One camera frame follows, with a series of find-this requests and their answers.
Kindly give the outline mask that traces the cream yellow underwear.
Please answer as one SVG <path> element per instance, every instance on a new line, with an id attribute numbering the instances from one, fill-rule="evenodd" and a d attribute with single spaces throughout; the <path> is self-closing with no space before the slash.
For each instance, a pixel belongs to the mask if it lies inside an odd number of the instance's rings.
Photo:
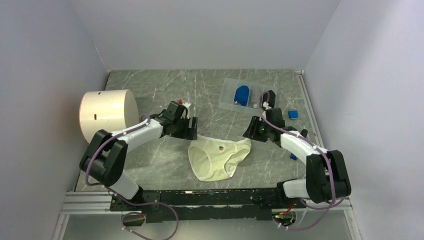
<path id="1" fill-rule="evenodd" d="M 251 149 L 249 138 L 231 141 L 198 135 L 188 147 L 188 160 L 199 181 L 223 181 L 233 177 Z"/>

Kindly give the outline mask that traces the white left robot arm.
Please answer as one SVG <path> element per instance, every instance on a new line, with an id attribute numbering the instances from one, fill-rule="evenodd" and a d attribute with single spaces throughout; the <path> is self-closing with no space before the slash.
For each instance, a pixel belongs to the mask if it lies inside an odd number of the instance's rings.
<path id="1" fill-rule="evenodd" d="M 160 113 L 142 115 L 134 126 L 113 132 L 98 130 L 79 163 L 85 183 L 102 185 L 121 196 L 130 210 L 139 209 L 145 203 L 144 189 L 124 174 L 127 154 L 164 136 L 196 140 L 197 122 L 192 103 L 171 101 Z"/>

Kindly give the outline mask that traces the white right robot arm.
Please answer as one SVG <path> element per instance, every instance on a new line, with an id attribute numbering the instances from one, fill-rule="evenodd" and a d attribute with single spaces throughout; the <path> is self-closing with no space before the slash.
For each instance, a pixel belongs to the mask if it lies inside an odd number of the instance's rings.
<path id="1" fill-rule="evenodd" d="M 303 179 L 291 179 L 277 183 L 275 202 L 282 208 L 294 199 L 309 199 L 316 204 L 330 203 L 348 197 L 352 193 L 346 163 L 339 150 L 327 150 L 311 142 L 308 131 L 298 131 L 286 126 L 280 108 L 270 108 L 259 116 L 253 116 L 243 137 L 259 141 L 271 141 L 293 154 L 305 165 Z"/>

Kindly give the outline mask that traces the grey rolled underwear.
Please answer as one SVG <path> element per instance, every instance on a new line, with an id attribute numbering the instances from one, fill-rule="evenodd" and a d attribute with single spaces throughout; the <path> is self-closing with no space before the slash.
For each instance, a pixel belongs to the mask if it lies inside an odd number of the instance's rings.
<path id="1" fill-rule="evenodd" d="M 258 106 L 260 106 L 262 93 L 263 91 L 260 88 L 255 88 L 250 91 L 249 106 L 251 108 L 257 109 Z"/>

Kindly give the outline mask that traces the black striped rolled underwear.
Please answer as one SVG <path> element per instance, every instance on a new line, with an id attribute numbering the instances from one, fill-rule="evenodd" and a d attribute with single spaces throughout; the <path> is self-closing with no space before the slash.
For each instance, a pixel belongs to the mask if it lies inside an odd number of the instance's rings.
<path id="1" fill-rule="evenodd" d="M 262 94 L 262 101 L 261 104 L 263 102 L 268 102 L 268 104 L 274 108 L 275 107 L 275 102 L 276 102 L 276 94 L 273 90 L 268 90 L 266 92 L 264 92 Z"/>

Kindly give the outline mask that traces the small blue block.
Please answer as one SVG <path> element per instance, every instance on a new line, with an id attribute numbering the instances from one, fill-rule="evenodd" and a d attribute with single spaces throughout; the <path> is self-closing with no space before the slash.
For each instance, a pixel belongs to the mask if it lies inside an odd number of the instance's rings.
<path id="1" fill-rule="evenodd" d="M 296 119 L 299 118 L 299 113 L 298 113 L 297 110 L 289 110 L 287 112 L 287 115 L 288 115 L 289 119 L 291 119 L 291 120 L 296 120 Z"/>

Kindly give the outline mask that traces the clear plastic divided tray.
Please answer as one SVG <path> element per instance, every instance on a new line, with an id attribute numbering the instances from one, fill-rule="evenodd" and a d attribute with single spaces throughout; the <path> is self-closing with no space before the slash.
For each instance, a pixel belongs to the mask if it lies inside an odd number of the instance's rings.
<path id="1" fill-rule="evenodd" d="M 258 115 L 259 99 L 262 93 L 272 91 L 272 106 L 276 107 L 278 87 L 246 80 L 225 78 L 223 81 L 218 107 L 247 115 Z"/>

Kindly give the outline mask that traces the blue black handheld device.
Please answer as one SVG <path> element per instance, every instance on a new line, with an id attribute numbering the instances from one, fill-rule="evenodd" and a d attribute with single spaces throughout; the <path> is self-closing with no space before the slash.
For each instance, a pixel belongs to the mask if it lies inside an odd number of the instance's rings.
<path id="1" fill-rule="evenodd" d="M 306 138 L 307 137 L 307 135 L 308 135 L 308 130 L 307 129 L 303 129 L 301 132 L 300 132 L 300 134 L 304 137 L 304 138 Z M 293 154 L 293 153 L 291 153 L 290 154 L 290 159 L 292 159 L 292 160 L 294 160 L 294 161 L 296 161 L 298 158 Z"/>

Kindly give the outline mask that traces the cream cylindrical container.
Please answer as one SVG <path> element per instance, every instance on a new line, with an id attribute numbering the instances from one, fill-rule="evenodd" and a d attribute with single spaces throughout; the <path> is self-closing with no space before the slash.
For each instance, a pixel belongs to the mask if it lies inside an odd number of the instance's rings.
<path id="1" fill-rule="evenodd" d="M 99 130 L 114 132 L 139 123 L 139 110 L 129 89 L 86 92 L 79 106 L 79 126 L 90 143 Z"/>

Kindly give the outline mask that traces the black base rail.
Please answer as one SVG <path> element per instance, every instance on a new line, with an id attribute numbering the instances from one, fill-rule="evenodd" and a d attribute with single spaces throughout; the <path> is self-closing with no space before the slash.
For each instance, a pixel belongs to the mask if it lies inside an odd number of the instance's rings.
<path id="1" fill-rule="evenodd" d="M 276 187 L 209 190 L 145 190 L 144 206 L 126 203 L 113 196 L 112 212 L 141 212 L 147 223 L 191 220 L 254 219 L 268 221 L 305 209 L 298 198 L 282 199 Z"/>

